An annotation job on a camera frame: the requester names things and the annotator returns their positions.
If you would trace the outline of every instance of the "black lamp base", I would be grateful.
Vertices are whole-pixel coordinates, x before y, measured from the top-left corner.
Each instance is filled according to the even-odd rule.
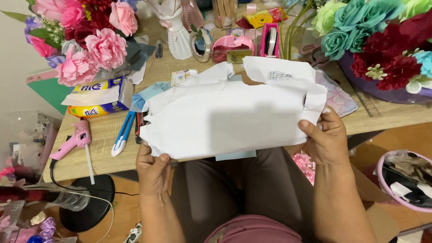
[[[103,189],[111,192],[90,191],[90,195],[103,198],[111,203],[114,201],[115,185],[111,176],[98,175],[95,176],[95,184],[90,183],[90,177],[76,179],[71,185],[82,186],[87,189]],[[88,231],[105,217],[109,212],[110,205],[100,199],[90,198],[87,207],[79,212],[74,212],[69,209],[60,208],[60,221],[62,225],[69,231],[80,233]]]

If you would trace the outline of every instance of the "pink scissors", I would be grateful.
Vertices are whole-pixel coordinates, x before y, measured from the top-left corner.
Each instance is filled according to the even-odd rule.
[[[312,60],[314,60],[313,63],[309,64],[313,67],[313,66],[318,66],[318,67],[324,67],[325,65],[330,63],[330,57],[326,57],[324,55],[324,53],[322,53],[322,55],[320,55],[318,58],[315,58],[315,53],[317,53],[318,51],[320,51],[322,53],[321,50],[321,46],[317,45],[317,44],[309,44],[309,45],[305,45],[304,47],[302,47],[300,49],[300,54],[303,56],[308,56],[308,55],[312,55]]]

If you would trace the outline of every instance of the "wire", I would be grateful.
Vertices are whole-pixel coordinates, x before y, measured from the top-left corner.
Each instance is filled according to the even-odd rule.
[[[47,191],[66,192],[66,191],[61,190],[61,189],[51,189],[51,188],[24,188],[24,189],[25,189],[25,190],[47,190]],[[111,210],[112,210],[111,225],[109,226],[109,229],[108,229],[107,233],[105,233],[105,235],[104,235],[100,240],[96,241],[95,243],[99,243],[99,242],[101,242],[101,240],[103,240],[103,239],[108,235],[108,233],[109,233],[109,231],[111,230],[112,225],[113,225],[113,223],[114,223],[114,207],[112,206],[112,203],[111,203],[110,201],[104,199],[104,198],[98,198],[98,197],[95,197],[95,196],[85,195],[85,194],[78,193],[78,192],[67,192],[67,193],[78,194],[78,195],[81,195],[81,196],[91,197],[91,198],[95,198],[95,199],[101,199],[101,200],[103,200],[103,201],[109,203],[109,205],[111,206]]]
[[[103,190],[103,189],[73,189],[73,188],[68,188],[68,187],[65,187],[65,186],[62,186],[62,185],[60,185],[60,184],[58,184],[55,180],[54,180],[54,166],[55,166],[55,163],[57,162],[58,160],[55,160],[55,159],[52,159],[51,160],[51,164],[50,164],[50,177],[51,177],[51,181],[55,184],[55,185],[57,185],[57,186],[59,186],[59,187],[61,187],[61,188],[64,188],[64,189],[67,189],[67,190],[71,190],[71,191],[77,191],[77,192],[82,192],[82,191],[100,191],[100,192],[111,192],[111,193],[116,193],[116,194],[124,194],[124,195],[129,195],[129,196],[136,196],[136,195],[139,195],[139,193],[138,194],[129,194],[129,193],[125,193],[125,192],[113,192],[113,191],[108,191],[108,190]]]

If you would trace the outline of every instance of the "wooden table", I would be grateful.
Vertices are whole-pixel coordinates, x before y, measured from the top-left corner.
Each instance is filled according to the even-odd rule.
[[[261,10],[266,9],[262,3],[257,1]],[[245,5],[239,8],[239,16],[245,13]],[[147,34],[150,38],[150,44],[154,45],[160,39],[160,33],[164,29],[158,22],[158,19],[141,20],[141,30],[139,35]],[[295,41],[294,49],[301,45],[301,33]],[[155,58],[154,54],[148,59],[144,81],[135,87],[135,92],[139,92],[156,81],[171,80],[171,73],[187,69],[197,69],[202,72],[213,66],[211,61],[199,63],[194,57],[187,60],[176,60],[171,56],[168,44],[163,46],[163,57]],[[234,64],[234,71],[242,71],[240,64]],[[381,117],[370,118],[364,107],[361,105],[356,93],[348,83],[345,75],[338,68],[338,63],[333,61],[324,68],[326,73],[332,78],[341,82],[341,87],[359,103],[359,109],[354,113],[342,118],[345,123],[348,135],[361,134],[379,130],[385,130],[394,127],[401,127],[425,122],[432,122],[432,109],[423,105],[401,105],[373,99],[373,103],[381,113]],[[135,169],[135,158],[139,145],[134,141],[133,129],[129,135],[125,149],[117,157],[111,156],[111,149],[119,133],[127,112],[120,112],[101,117],[91,118],[90,133],[92,143],[89,146],[91,153],[93,171],[95,175],[113,174],[117,172],[129,171]],[[60,147],[68,135],[72,135],[74,127],[71,123],[76,123],[79,119],[66,113],[60,127],[57,139],[54,143],[53,152]],[[49,166],[44,170],[44,181],[51,182],[49,175]],[[67,179],[76,179],[89,176],[87,167],[86,152],[81,148],[74,148],[63,159],[57,162],[54,169],[56,181]]]

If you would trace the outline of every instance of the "hand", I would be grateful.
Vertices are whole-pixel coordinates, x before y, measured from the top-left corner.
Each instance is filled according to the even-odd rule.
[[[349,164],[345,125],[333,108],[326,106],[318,124],[322,131],[310,121],[299,121],[300,130],[310,137],[305,152],[320,165]]]
[[[140,194],[145,196],[166,192],[169,187],[171,163],[169,155],[151,155],[152,149],[142,143],[137,155],[137,171],[140,180]]]

